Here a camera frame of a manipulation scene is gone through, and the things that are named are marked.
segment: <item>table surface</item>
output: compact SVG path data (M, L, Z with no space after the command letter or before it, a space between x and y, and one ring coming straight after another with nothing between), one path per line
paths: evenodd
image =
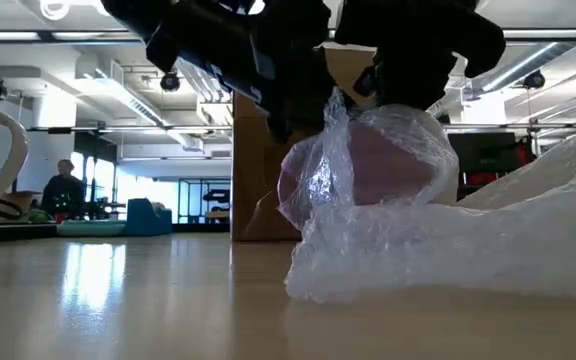
M0 359L576 359L576 300L450 289L291 301L292 243L0 244Z

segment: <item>bubble wrap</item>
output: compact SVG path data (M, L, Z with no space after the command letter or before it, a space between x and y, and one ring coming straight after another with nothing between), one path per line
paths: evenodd
M576 296L576 137L460 206L442 205L457 159L423 124L427 115L387 106L349 122L336 93L326 118L325 131L284 161L282 180L292 186L279 184L280 210L303 235L286 278L291 297L351 300L434 285ZM353 123L379 129L428 164L432 179L415 194L394 186L393 196L361 204Z

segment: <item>man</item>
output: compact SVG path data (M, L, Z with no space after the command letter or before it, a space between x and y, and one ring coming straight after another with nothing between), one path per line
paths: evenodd
M54 176L44 189L41 208L48 214L69 214L77 216L84 207L84 186L81 180L72 176L75 166L64 159L57 164L59 175Z

